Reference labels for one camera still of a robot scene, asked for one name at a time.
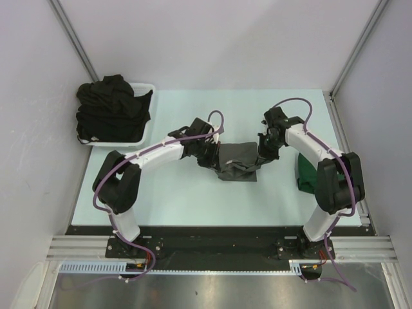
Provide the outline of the grey t shirt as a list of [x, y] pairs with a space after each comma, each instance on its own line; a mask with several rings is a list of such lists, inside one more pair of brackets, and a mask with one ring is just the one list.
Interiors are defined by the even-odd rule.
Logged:
[[256, 142], [221, 144], [218, 178], [227, 182], [257, 182], [258, 145]]

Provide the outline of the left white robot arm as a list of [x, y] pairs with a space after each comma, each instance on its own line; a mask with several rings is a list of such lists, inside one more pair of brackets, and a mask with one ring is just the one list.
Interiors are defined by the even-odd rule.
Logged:
[[133, 258], [142, 250], [133, 210], [142, 173], [186, 156], [203, 156], [209, 146], [217, 146], [223, 124], [223, 118], [218, 127], [195, 118], [189, 127], [171, 131], [155, 145], [126, 154], [112, 151], [106, 156], [92, 185], [92, 202], [94, 208], [108, 215], [126, 256]]

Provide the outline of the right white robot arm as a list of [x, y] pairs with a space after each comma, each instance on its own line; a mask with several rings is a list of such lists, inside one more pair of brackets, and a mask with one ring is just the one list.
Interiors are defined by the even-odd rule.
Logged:
[[361, 160], [354, 152], [329, 147], [309, 132], [303, 119], [288, 118], [280, 107], [265, 112], [263, 124], [267, 128], [258, 134], [259, 163], [278, 160], [282, 147], [293, 147], [316, 168], [317, 206], [300, 229], [296, 248], [302, 257], [312, 258], [327, 247], [327, 237], [339, 219], [353, 216], [356, 203], [364, 199]]

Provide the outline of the black t shirts pile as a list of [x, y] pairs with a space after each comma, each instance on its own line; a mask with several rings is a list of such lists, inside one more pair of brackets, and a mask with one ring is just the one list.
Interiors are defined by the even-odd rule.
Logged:
[[141, 141], [145, 125], [151, 119], [149, 107], [154, 91], [136, 96], [131, 85], [120, 74], [82, 84], [76, 97], [79, 142]]

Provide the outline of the white plastic basket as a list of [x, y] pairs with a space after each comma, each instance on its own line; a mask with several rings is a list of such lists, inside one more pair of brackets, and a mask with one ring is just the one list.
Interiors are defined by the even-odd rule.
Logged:
[[112, 147], [112, 148], [134, 147], [134, 148], [137, 148], [137, 147], [140, 147], [142, 144], [144, 144], [144, 142], [147, 139], [147, 136], [150, 133], [151, 126], [153, 124], [153, 117], [155, 115], [155, 93], [156, 93], [156, 88], [152, 84], [141, 83], [141, 82], [132, 82], [132, 83], [130, 83], [130, 86], [132, 87], [136, 97], [141, 97], [141, 96], [149, 93], [150, 91], [153, 92], [152, 97], [151, 97], [151, 102], [150, 102], [150, 105], [149, 105], [149, 114], [151, 116], [151, 119], [146, 122], [141, 139], [138, 142], [101, 142], [101, 141], [96, 141], [96, 140], [95, 141], [93, 141], [93, 140], [89, 141], [89, 140], [85, 140], [85, 139], [81, 139], [81, 138], [77, 137], [78, 141], [82, 145], [89, 145], [89, 146], [92, 146], [92, 147]]

